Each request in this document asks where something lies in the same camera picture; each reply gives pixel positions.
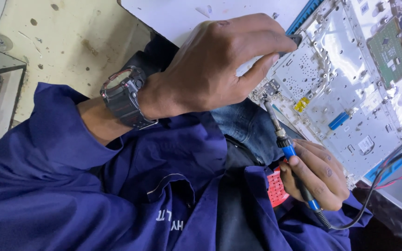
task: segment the blue work shirt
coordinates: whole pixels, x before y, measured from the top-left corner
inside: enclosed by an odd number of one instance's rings
[[[215,250],[227,146],[210,113],[163,119],[105,147],[75,106],[85,100],[39,83],[30,119],[0,140],[0,250]],[[101,180],[88,172],[104,164]],[[271,250],[350,250],[348,230],[324,229],[304,203],[277,221],[264,169],[246,167],[243,186]],[[343,225],[358,208],[351,195],[325,215]]]

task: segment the green circuit board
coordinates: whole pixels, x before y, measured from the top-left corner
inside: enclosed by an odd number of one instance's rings
[[[398,19],[394,18],[367,41],[370,53],[387,89],[402,78],[402,39]]]

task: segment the watch face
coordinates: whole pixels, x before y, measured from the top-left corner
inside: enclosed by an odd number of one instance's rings
[[[111,82],[109,82],[106,85],[106,88],[111,89],[111,88],[118,86],[124,79],[126,79],[128,76],[130,76],[130,74],[131,74],[131,70],[120,73],[119,76],[117,76],[115,79],[113,79]]]

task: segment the blue soldering iron handle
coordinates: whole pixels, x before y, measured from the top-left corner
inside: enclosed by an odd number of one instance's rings
[[[282,151],[285,154],[285,158],[288,161],[292,156],[296,156],[296,151],[294,151],[293,145],[282,147]],[[308,191],[308,189],[306,189],[303,182],[300,180],[300,178],[294,172],[291,172],[291,173],[294,177],[297,188],[300,190],[300,194],[302,195],[302,198],[308,203],[308,205],[310,206],[311,209],[319,210],[320,209],[319,203],[317,203],[315,198],[311,195],[310,191]]]

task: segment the hand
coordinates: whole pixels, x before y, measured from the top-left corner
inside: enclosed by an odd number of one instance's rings
[[[149,77],[138,101],[149,119],[202,112],[243,101],[296,44],[266,14],[200,23],[165,72]],[[236,69],[264,55],[241,77]]]
[[[292,172],[305,184],[324,210],[338,211],[350,196],[342,164],[322,145],[295,139],[294,150],[298,156],[280,163],[281,179],[285,191],[303,201]]]

